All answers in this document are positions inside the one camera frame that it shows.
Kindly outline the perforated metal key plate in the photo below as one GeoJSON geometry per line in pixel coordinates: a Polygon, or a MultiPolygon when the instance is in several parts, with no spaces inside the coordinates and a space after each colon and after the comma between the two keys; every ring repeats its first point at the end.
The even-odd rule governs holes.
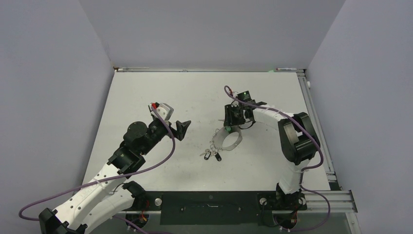
{"type": "Polygon", "coordinates": [[[232,151],[241,144],[242,139],[239,127],[231,127],[230,132],[227,132],[225,127],[215,129],[210,141],[210,149],[212,151],[232,151]]]}

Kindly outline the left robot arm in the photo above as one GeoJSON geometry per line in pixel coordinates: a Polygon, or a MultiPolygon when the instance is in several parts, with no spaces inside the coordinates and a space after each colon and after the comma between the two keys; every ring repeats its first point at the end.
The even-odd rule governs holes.
{"type": "Polygon", "coordinates": [[[191,122],[176,122],[173,129],[162,119],[150,125],[136,121],[129,125],[119,148],[102,169],[75,195],[54,209],[46,208],[38,216],[43,234],[89,234],[116,213],[128,208],[141,209],[145,190],[136,182],[126,182],[145,163],[144,155],[163,137],[183,140],[191,122]]]}

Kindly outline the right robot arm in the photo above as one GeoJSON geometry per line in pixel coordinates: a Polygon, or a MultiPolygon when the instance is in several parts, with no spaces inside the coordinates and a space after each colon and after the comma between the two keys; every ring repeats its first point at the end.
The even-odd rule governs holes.
{"type": "Polygon", "coordinates": [[[305,112],[285,113],[265,102],[256,102],[249,91],[235,95],[227,85],[224,91],[233,99],[225,106],[225,128],[251,122],[262,123],[278,131],[287,166],[277,184],[281,192],[276,193],[275,202],[282,209],[289,208],[295,201],[293,194],[301,190],[303,172],[311,168],[309,162],[316,152],[321,152],[309,115],[305,112]]]}

